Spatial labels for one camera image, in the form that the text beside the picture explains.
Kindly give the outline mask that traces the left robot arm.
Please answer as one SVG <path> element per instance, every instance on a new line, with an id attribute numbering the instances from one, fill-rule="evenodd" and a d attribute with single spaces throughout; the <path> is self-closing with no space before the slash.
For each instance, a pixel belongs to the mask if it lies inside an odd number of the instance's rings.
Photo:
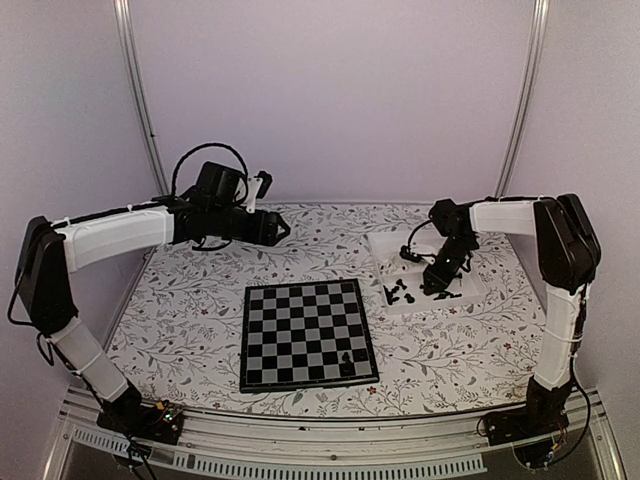
<path id="1" fill-rule="evenodd" d="M 83 322 L 73 276 L 111 258 L 162 245 L 193 243 L 204 250 L 207 239 L 218 238 L 274 246 L 290 228 L 280 214 L 257 206 L 272 182 L 265 171 L 250 176 L 207 162 L 195 184 L 181 195 L 157 196 L 72 219 L 37 216 L 29 221 L 12 297 L 26 311 L 21 323 L 37 330 L 126 433 L 141 433 L 148 426 L 148 412 L 140 392 Z"/>

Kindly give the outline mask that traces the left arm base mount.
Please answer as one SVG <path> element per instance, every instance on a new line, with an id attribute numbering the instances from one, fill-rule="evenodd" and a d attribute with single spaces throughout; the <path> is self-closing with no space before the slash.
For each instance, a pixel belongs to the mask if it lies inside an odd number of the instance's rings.
<path id="1" fill-rule="evenodd" d="M 183 424 L 181 405 L 168 400 L 144 405 L 141 393 L 131 383 L 113 402 L 102 402 L 97 419 L 103 429 L 168 445 L 178 444 Z"/>

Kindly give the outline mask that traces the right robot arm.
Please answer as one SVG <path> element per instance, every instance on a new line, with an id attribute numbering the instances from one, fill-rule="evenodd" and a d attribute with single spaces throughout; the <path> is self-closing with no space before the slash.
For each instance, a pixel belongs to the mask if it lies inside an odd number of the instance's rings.
<path id="1" fill-rule="evenodd" d="M 445 241 L 423 272 L 426 295 L 447 291 L 478 249 L 478 234 L 535 238 L 546 286 L 546 323 L 526 406 L 516 422 L 524 435 L 539 435 L 559 417 L 576 384 L 572 360 L 582 342 L 586 304 L 601 260 L 599 241 L 579 197 L 488 198 L 465 204 L 444 199 L 433 205 L 428 220 Z"/>

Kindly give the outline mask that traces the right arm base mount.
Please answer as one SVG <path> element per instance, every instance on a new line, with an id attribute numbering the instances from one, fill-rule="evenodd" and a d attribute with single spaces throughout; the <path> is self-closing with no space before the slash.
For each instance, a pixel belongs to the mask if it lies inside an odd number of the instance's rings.
<path id="1" fill-rule="evenodd" d="M 563 404 L 528 400 L 524 407 L 483 415 L 477 424 L 483 430 L 477 431 L 488 439 L 490 446 L 545 436 L 543 440 L 525 443 L 513 450 L 516 460 L 533 470 L 552 463 L 568 425 Z"/>

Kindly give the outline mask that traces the black white chessboard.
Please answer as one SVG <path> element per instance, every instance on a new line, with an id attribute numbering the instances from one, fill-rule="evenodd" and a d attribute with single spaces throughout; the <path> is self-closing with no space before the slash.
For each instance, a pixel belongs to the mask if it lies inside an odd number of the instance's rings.
<path id="1" fill-rule="evenodd" d="M 355 365 L 355 376 L 340 375 L 344 352 Z M 356 279 L 246 288 L 240 354 L 242 393 L 380 380 Z"/>

